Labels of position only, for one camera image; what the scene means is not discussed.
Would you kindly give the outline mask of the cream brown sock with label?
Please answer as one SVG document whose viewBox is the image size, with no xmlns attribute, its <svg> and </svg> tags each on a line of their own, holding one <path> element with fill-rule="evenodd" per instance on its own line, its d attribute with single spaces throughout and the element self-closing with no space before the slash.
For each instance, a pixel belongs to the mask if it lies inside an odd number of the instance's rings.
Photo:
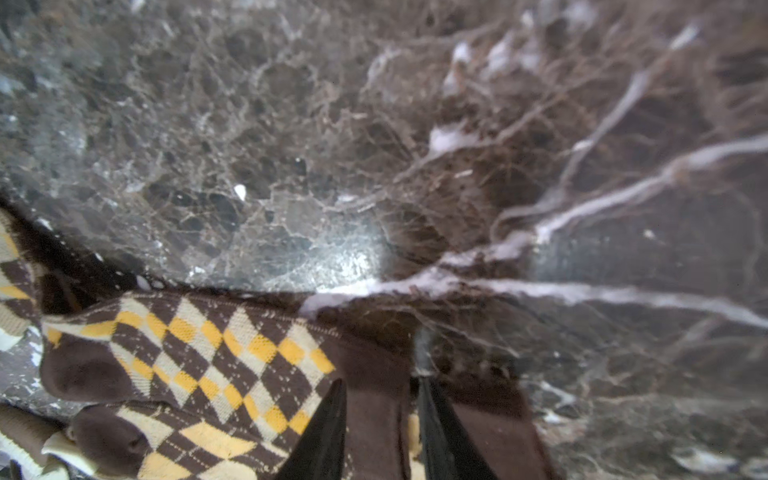
<svg viewBox="0 0 768 480">
<path fill-rule="evenodd" d="M 1 405 L 1 456 L 15 461 L 23 479 L 72 479 L 96 473 L 63 427 L 20 408 Z"/>
</svg>

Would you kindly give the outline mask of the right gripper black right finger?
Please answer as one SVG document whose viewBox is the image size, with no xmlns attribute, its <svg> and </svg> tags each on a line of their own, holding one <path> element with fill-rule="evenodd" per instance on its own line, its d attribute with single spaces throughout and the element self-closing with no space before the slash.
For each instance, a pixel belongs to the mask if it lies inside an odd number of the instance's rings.
<svg viewBox="0 0 768 480">
<path fill-rule="evenodd" d="M 419 378 L 418 414 L 427 479 L 497 479 L 433 378 Z"/>
</svg>

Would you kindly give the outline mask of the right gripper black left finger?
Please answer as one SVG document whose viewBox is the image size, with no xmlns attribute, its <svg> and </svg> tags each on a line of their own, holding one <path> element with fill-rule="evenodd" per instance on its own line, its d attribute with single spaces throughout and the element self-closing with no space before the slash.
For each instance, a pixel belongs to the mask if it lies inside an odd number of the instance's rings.
<svg viewBox="0 0 768 480">
<path fill-rule="evenodd" d="M 347 386 L 335 380 L 276 479 L 341 480 L 345 462 Z"/>
</svg>

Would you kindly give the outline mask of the light brown argyle sock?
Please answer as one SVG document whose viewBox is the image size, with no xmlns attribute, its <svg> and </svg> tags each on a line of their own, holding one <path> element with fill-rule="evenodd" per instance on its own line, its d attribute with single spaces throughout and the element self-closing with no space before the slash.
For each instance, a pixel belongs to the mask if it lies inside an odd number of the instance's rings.
<svg viewBox="0 0 768 480">
<path fill-rule="evenodd" d="M 248 301 L 133 293 L 46 316 L 40 327 L 42 384 L 81 404 L 73 419 L 93 405 L 161 403 L 222 424 L 257 423 L 274 439 L 337 379 L 409 387 L 408 362 L 380 346 Z"/>
</svg>

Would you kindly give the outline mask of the dark brown argyle sock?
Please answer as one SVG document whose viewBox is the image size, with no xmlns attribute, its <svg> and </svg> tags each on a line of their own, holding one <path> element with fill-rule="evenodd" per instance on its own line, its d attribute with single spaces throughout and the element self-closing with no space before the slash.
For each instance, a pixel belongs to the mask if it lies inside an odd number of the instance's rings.
<svg viewBox="0 0 768 480">
<path fill-rule="evenodd" d="M 497 479 L 554 479 L 558 473 L 524 396 L 506 385 L 441 384 Z M 346 383 L 347 427 L 342 479 L 427 479 L 418 393 Z M 161 403 L 93 405 L 72 421 L 74 442 L 98 473 L 127 479 L 276 479 L 316 406 L 300 411 L 268 439 L 257 423 L 222 424 Z"/>
</svg>

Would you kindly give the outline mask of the cream brown striped sock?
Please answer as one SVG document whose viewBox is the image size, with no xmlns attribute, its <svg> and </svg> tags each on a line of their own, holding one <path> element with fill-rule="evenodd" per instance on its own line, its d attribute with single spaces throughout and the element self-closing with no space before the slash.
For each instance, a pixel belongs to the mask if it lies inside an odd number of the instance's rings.
<svg viewBox="0 0 768 480">
<path fill-rule="evenodd" d="M 29 230 L 1 209 L 1 350 L 12 349 L 39 322 L 39 288 Z"/>
</svg>

